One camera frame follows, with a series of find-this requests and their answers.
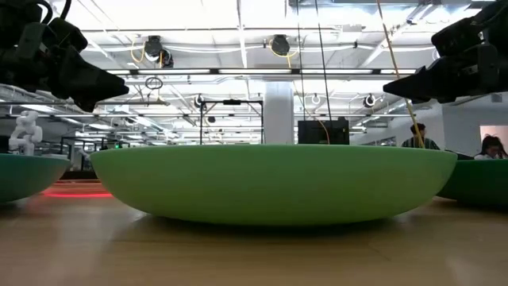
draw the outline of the large green bowl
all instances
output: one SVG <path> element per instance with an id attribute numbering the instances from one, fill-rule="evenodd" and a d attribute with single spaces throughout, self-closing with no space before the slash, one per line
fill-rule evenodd
<path id="1" fill-rule="evenodd" d="M 462 203 L 508 207 L 508 160 L 458 161 L 438 195 Z"/>
<path id="2" fill-rule="evenodd" d="M 68 160 L 0 154 L 0 203 L 27 198 L 55 183 Z"/>
<path id="3" fill-rule="evenodd" d="M 303 226 L 409 211 L 452 174 L 453 153 L 340 145 L 113 149 L 91 156 L 122 202 L 195 222 Z"/>

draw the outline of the ceiling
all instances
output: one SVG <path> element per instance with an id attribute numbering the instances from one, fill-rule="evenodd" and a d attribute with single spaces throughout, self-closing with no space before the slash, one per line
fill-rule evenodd
<path id="1" fill-rule="evenodd" d="M 64 0 L 49 2 L 56 14 L 62 11 Z M 143 43 L 151 35 L 161 36 L 164 47 L 175 60 L 175 68 L 393 68 L 375 2 L 318 0 L 317 11 L 314 1 L 300 0 L 298 9 L 296 2 L 74 0 L 67 20 L 78 26 L 89 41 L 88 48 L 82 52 L 83 58 L 107 70 L 158 68 L 157 63 L 148 60 L 138 62 Z M 397 65 L 415 69 L 431 64 L 438 55 L 430 37 L 454 21 L 479 11 L 472 9 L 470 4 L 468 0 L 383 1 L 384 22 L 391 35 Z M 277 34 L 287 36 L 290 54 L 294 54 L 290 59 L 275 56 L 271 51 L 270 40 Z M 198 95 L 205 100 L 263 100 L 267 83 L 275 80 L 265 75 L 160 75 L 158 78 L 163 80 L 164 85 L 150 94 L 150 90 L 144 87 L 147 76 L 125 78 L 130 87 L 129 94 L 110 99 L 108 105 L 99 106 L 95 111 L 96 114 L 118 114 L 118 117 L 66 117 L 61 120 L 80 130 L 80 135 L 117 131 L 123 132 L 125 136 L 119 136 L 133 144 L 149 141 L 153 144 L 165 144 L 166 141 L 193 144 L 198 138 L 198 118 L 185 118 L 183 115 L 198 114 L 194 105 Z M 299 76 L 277 80 L 294 83 L 294 112 L 299 119 L 303 115 L 304 104 L 311 114 L 327 113 L 327 105 L 324 104 L 327 96 L 333 114 L 400 114 L 400 99 L 383 93 L 383 85 L 393 79 L 394 75 L 368 78 L 330 75 L 327 78 L 328 90 L 322 77 L 305 77 L 303 81 Z M 362 102 L 368 95 L 382 100 L 378 100 L 372 109 L 364 108 Z M 30 95 L 8 87 L 4 87 L 0 98 L 30 102 L 55 100 L 47 93 Z M 158 103 L 139 105 L 139 102 L 147 100 Z M 46 109 L 39 107 L 39 111 L 82 114 L 75 106 L 44 107 Z M 209 115 L 245 116 L 217 116 L 216 122 L 206 122 L 206 130 L 209 131 L 206 143 L 259 143 L 259 130 L 252 127 L 260 125 L 260 111 L 256 106 L 219 104 L 209 112 Z M 126 114 L 167 114 L 167 117 L 146 117 L 142 120 L 133 117 L 132 120 L 125 119 Z M 361 126 L 358 120 L 352 119 L 354 126 Z M 225 127 L 229 127 L 231 132 L 226 132 Z M 159 134 L 138 134 L 141 131 Z"/>

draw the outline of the humanoid robot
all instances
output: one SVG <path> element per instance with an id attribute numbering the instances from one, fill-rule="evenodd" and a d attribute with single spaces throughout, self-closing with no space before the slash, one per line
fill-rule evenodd
<path id="1" fill-rule="evenodd" d="M 33 156 L 35 143 L 42 141 L 42 128 L 36 125 L 35 121 L 39 117 L 36 111 L 23 111 L 21 116 L 16 119 L 16 129 L 10 135 L 9 151 L 12 154 L 24 154 Z"/>

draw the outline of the table surface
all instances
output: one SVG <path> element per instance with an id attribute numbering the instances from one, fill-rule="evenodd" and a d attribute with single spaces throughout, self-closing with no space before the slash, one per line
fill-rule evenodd
<path id="1" fill-rule="evenodd" d="M 0 207 L 0 284 L 508 285 L 507 244 L 508 213 L 443 199 L 382 221 L 266 229 L 39 195 Z"/>

